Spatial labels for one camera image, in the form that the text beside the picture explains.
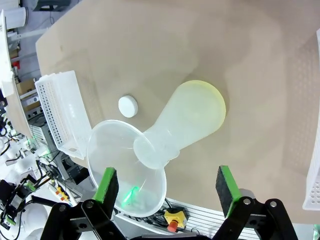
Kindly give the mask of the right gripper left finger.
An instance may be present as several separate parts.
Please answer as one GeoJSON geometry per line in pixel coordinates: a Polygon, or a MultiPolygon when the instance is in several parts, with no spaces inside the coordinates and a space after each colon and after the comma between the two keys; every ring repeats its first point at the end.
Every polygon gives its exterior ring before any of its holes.
{"type": "Polygon", "coordinates": [[[111,221],[118,191],[117,171],[107,167],[93,198],[74,207],[56,203],[51,208],[40,240],[79,240],[84,232],[98,240],[120,240],[120,230],[111,221]]]}

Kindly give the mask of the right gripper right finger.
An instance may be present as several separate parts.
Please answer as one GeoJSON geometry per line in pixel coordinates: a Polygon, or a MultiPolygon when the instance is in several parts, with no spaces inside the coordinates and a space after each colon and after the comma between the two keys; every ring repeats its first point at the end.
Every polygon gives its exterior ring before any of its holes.
{"type": "Polygon", "coordinates": [[[212,240],[239,240],[245,228],[260,240],[298,240],[283,202],[271,198],[261,203],[245,195],[227,165],[219,166],[215,188],[225,220],[212,240]]]}

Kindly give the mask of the clear plastic funnel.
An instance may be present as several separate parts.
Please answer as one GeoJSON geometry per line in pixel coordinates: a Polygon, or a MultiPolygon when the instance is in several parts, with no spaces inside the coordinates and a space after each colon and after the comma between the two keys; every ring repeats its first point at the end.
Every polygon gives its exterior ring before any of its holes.
{"type": "Polygon", "coordinates": [[[151,169],[140,162],[134,144],[149,147],[143,133],[120,120],[105,120],[91,131],[86,160],[95,186],[103,181],[106,168],[114,168],[118,180],[115,208],[132,217],[155,214],[165,201],[167,180],[164,169],[151,169]]]}

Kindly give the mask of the translucent plastic conical flask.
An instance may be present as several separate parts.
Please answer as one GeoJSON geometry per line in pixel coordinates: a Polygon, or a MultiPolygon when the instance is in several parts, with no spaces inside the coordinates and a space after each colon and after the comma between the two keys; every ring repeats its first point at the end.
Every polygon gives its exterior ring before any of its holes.
{"type": "Polygon", "coordinates": [[[176,88],[155,123],[133,143],[137,159],[150,169],[162,169],[180,151],[213,134],[223,124],[226,104],[208,82],[190,80],[176,88]]]}

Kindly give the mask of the white round flask cap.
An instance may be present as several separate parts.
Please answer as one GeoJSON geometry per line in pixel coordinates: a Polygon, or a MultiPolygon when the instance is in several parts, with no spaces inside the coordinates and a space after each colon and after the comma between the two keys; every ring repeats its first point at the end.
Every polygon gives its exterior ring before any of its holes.
{"type": "Polygon", "coordinates": [[[132,118],[138,113],[138,103],[130,95],[122,96],[118,100],[118,109],[126,118],[132,118]]]}

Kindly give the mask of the white perforated plastic basket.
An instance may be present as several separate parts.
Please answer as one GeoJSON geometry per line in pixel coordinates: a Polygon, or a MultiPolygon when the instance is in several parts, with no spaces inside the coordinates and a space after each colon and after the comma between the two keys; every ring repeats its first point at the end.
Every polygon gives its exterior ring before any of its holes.
{"type": "Polygon", "coordinates": [[[44,75],[34,85],[56,148],[83,160],[92,128],[75,71],[44,75]]]}
{"type": "Polygon", "coordinates": [[[306,211],[320,211],[320,28],[316,31],[318,64],[317,88],[314,90],[316,106],[316,128],[312,157],[306,177],[305,199],[302,208],[306,211]]]}

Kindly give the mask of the yellow red emergency stop button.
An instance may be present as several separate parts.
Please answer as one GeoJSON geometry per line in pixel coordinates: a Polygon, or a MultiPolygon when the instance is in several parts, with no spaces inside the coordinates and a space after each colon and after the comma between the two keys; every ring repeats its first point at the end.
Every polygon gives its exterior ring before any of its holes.
{"type": "Polygon", "coordinates": [[[168,223],[168,231],[173,233],[186,227],[188,215],[183,207],[168,208],[164,213],[164,219],[168,223]]]}

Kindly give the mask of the grey aluminium table frame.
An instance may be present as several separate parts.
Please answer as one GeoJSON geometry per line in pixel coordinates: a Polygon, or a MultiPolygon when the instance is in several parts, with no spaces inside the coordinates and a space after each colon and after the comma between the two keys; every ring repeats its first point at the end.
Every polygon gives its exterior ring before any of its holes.
{"type": "MultiPolygon", "coordinates": [[[[221,211],[216,211],[171,198],[167,198],[162,209],[171,207],[184,207],[188,216],[186,226],[178,231],[181,233],[200,234],[209,238],[213,238],[218,229],[225,220],[221,211]]],[[[125,215],[120,212],[114,216],[114,223],[119,227],[123,235],[127,239],[132,239],[144,234],[161,234],[172,235],[166,227],[160,226],[158,223],[151,223],[146,218],[138,218],[125,215]]]]}

